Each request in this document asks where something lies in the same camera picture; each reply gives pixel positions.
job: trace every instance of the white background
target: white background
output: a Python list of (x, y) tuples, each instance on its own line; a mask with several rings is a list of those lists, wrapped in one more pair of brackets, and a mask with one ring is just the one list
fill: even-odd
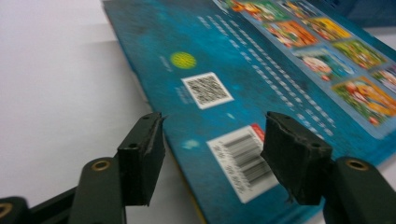
[[(396, 28), (370, 32), (396, 49)], [(99, 0), (0, 1), (0, 198), (34, 206), (73, 188), (147, 113)], [(393, 163), (380, 169), (394, 187)], [(127, 217), (200, 223), (169, 153), (151, 206)]]

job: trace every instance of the white label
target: white label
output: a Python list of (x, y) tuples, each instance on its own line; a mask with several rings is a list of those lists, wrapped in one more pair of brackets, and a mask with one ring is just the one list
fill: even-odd
[(189, 90), (195, 103), (201, 109), (224, 104), (233, 100), (216, 74), (210, 72), (181, 79)]
[(263, 141), (247, 126), (208, 141), (212, 153), (242, 203), (247, 203), (278, 182), (260, 155)]

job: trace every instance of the clamp jaw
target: clamp jaw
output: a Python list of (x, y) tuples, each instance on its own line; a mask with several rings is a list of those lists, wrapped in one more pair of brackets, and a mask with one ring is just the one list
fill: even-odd
[(332, 147), (295, 119), (268, 112), (262, 157), (297, 203), (326, 200), (328, 224), (396, 223), (396, 193), (367, 161), (331, 159)]
[(149, 205), (164, 156), (162, 115), (148, 114), (114, 158), (84, 166), (75, 188), (32, 209), (20, 197), (0, 199), (0, 224), (126, 223), (125, 206)]

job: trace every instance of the book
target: book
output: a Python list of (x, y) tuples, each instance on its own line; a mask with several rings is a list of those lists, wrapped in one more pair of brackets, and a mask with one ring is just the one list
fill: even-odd
[(393, 92), (396, 92), (396, 66), (380, 69), (372, 73), (373, 78)]
[(286, 203), (260, 156), (267, 111), (296, 118), (334, 159), (379, 164), (396, 150), (396, 93), (379, 75), (395, 51), (318, 1), (104, 7), (151, 107), (168, 116), (167, 142), (208, 223), (303, 223), (320, 210)]

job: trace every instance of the brass screw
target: brass screw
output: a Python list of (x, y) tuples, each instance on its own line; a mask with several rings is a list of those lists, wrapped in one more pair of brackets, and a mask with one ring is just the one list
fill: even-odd
[(5, 217), (12, 210), (12, 203), (0, 203), (0, 218)]
[(104, 171), (105, 169), (107, 169), (108, 167), (110, 167), (110, 162), (109, 161), (97, 161), (96, 163), (94, 163), (92, 165), (92, 169), (94, 171)]
[(366, 163), (357, 161), (357, 160), (347, 160), (346, 165), (348, 165), (352, 169), (359, 170), (359, 171), (368, 171), (369, 170), (369, 166)]

